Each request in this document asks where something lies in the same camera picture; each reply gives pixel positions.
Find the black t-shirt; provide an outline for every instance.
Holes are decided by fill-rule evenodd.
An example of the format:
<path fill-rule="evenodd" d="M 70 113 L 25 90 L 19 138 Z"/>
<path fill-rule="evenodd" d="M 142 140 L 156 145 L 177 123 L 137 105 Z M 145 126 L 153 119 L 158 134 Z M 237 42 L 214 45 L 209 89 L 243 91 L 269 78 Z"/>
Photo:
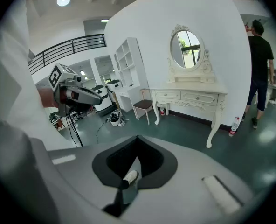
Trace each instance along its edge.
<path fill-rule="evenodd" d="M 252 79 L 268 81 L 268 60 L 273 60 L 270 44 L 261 36 L 248 36 L 252 60 Z"/>

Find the floor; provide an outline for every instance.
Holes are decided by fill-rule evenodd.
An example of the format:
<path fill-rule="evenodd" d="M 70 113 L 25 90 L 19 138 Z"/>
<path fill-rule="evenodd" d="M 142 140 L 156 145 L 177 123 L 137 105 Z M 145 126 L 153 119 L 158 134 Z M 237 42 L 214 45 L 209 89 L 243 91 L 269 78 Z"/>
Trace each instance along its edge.
<path fill-rule="evenodd" d="M 124 127 L 113 127 L 110 122 L 104 124 L 98 132 L 98 143 L 142 134 L 193 148 L 238 175 L 257 194 L 276 181 L 276 108 L 269 104 L 257 130 L 251 126 L 251 118 L 255 115 L 256 108 L 251 106 L 235 136 L 229 137 L 228 132 L 219 129 L 213 137 L 212 148 L 208 149 L 206 141 L 210 126 L 173 115 L 161 117 L 157 126 L 154 124 L 156 117 L 153 111 L 149 112 L 148 126 L 146 116 L 136 120 L 134 112 L 130 111 L 125 114 L 129 120 Z M 97 130 L 106 118 L 92 114 L 75 123 L 84 145 L 96 144 Z M 68 128 L 59 132 L 73 142 Z M 79 142 L 73 131 L 72 135 Z"/>

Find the vanity table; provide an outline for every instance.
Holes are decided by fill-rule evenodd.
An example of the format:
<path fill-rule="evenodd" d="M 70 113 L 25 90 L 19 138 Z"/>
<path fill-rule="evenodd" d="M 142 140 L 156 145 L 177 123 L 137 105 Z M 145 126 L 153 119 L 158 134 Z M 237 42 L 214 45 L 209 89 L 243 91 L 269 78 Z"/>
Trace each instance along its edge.
<path fill-rule="evenodd" d="M 168 53 L 167 82 L 150 87 L 157 117 L 155 124 L 160 122 L 158 103 L 165 105 L 166 115 L 169 114 L 170 103 L 214 113 L 206 144 L 207 148 L 211 148 L 212 138 L 221 124 L 227 90 L 215 78 L 208 59 L 209 52 L 205 50 L 201 37 L 188 27 L 177 25 L 171 32 Z"/>

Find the small bottle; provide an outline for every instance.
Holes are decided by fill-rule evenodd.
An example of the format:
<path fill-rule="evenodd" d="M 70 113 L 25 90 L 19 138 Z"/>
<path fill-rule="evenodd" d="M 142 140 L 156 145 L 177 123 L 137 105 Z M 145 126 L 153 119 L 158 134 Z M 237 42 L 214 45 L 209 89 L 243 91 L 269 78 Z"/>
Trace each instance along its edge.
<path fill-rule="evenodd" d="M 164 107 L 161 107 L 161 115 L 165 115 L 165 109 L 164 109 Z"/>
<path fill-rule="evenodd" d="M 230 129 L 230 131 L 228 133 L 228 135 L 230 137 L 234 136 L 234 134 L 235 134 L 235 132 L 236 132 L 238 126 L 239 126 L 239 123 L 240 123 L 240 118 L 236 117 L 235 120 L 234 120 L 234 122 L 232 123 L 231 129 Z"/>

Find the light fixture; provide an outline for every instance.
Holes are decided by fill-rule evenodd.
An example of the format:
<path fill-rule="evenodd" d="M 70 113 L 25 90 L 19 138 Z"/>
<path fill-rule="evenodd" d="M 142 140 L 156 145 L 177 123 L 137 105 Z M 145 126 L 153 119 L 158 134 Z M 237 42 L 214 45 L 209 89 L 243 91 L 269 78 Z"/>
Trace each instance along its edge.
<path fill-rule="evenodd" d="M 57 0 L 57 4 L 61 7 L 64 7 L 69 4 L 70 0 Z"/>

